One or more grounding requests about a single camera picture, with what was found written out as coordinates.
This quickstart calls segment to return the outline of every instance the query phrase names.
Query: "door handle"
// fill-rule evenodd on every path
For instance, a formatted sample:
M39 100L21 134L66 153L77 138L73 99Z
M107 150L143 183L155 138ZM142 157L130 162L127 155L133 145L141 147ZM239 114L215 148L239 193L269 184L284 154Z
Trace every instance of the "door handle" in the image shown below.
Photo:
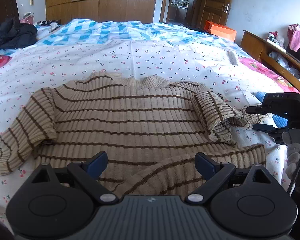
M226 5L223 6L223 12L228 13L228 9L229 9L229 4L227 3Z

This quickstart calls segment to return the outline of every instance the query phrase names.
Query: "beige knit sweater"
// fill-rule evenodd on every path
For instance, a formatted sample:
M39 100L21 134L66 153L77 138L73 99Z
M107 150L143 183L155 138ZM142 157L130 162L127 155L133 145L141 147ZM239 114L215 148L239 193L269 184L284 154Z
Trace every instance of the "beige knit sweater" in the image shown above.
M36 164L65 167L105 151L100 182L115 194L179 194L203 183L194 156L204 152L238 168L265 164L263 145L237 148L230 125L249 128L260 117L237 111L196 82L170 83L158 76L138 82L93 73L35 92L0 136L0 175L30 154Z

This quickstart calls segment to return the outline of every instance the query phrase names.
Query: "dark clothing pile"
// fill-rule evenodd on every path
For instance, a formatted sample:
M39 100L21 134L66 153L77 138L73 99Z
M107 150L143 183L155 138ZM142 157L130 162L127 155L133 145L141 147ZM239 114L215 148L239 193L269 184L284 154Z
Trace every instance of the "dark clothing pile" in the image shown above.
M34 25L19 23L13 18L0 25L0 49L23 49L37 42Z

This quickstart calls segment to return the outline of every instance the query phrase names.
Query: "wooden shelf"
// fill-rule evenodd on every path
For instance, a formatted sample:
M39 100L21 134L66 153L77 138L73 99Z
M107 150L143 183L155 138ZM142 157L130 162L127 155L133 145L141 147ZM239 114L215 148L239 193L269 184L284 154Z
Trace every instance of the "wooden shelf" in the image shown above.
M292 86L300 91L300 81L288 70L277 63L276 60L272 59L269 56L269 53L271 53L272 51L279 53L288 61L290 67L294 67L300 71L300 61L298 61L295 57L281 51L266 40L254 35L253 33L247 32L246 30L241 41L241 48L243 48L243 50L247 52L252 58L264 63L266 67L277 72L288 82L290 82Z
M248 32L248 31L246 31L246 30L244 30L244 31L245 31L246 33L249 33L251 36L254 36L254 37L255 37L256 39L258 39L258 40L261 40L261 41L263 41L263 42L267 42L266 40L264 40L264 39L262 39L262 38L260 38L260 37L258 37L258 36L256 36L256 35L254 35L253 33L250 33L250 32ZM290 61L290 62L293 64L294 67L296 67L297 69L300 70L300 61L299 61L299 60L297 60L295 57L293 57L293 56L290 55L289 53L285 53L285 52L283 52L282 50L276 48L276 47L273 46L271 43L268 43L268 42L267 42L267 44L271 47L272 50L274 50L274 51L280 53L283 57L285 57L288 61Z
M277 63L273 58L269 57L266 53L261 52L260 59L264 60L270 66L272 66L280 75L285 77L291 85L300 91L300 81L292 75L288 70L283 68L279 63Z

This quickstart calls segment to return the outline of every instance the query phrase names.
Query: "blue cloth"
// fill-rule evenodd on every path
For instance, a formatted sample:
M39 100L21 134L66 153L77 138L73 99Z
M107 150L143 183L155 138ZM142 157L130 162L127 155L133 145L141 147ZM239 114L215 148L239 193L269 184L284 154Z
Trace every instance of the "blue cloth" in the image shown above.
M260 101L262 102L263 101L263 98L265 97L266 93L263 93L263 92L258 92L258 93L254 93L254 96ZM273 117L273 121L275 123L275 125L278 127L278 128L281 128L281 127L285 127L287 126L287 122L288 120L281 117L281 116L277 116L277 115L274 115Z
M164 23L142 24L140 21L97 23L88 19L74 19L36 44L49 46L74 45L82 42L102 44L114 39L166 41L173 46L195 41L225 50L234 50L238 56L250 58L246 52L229 39L182 26ZM11 55L13 52L13 50L1 50L0 54Z

